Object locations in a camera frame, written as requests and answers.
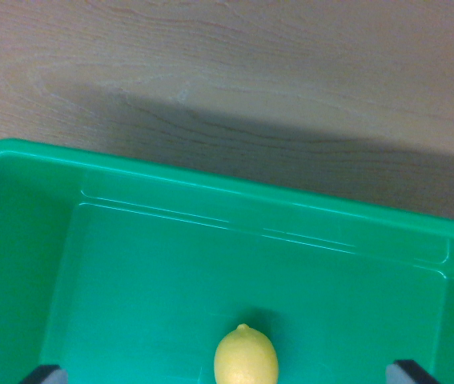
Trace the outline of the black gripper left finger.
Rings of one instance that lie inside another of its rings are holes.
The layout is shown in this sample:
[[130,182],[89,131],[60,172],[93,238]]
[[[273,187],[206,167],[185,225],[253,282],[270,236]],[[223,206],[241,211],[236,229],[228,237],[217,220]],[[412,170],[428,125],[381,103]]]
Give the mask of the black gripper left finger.
[[59,365],[40,365],[19,384],[67,384],[68,373]]

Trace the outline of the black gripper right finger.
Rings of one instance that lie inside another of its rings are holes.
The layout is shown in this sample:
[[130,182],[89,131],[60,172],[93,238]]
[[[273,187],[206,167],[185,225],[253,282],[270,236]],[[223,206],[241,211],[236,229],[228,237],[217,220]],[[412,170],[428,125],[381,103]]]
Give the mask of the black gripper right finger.
[[395,360],[385,370],[386,384],[440,384],[416,361]]

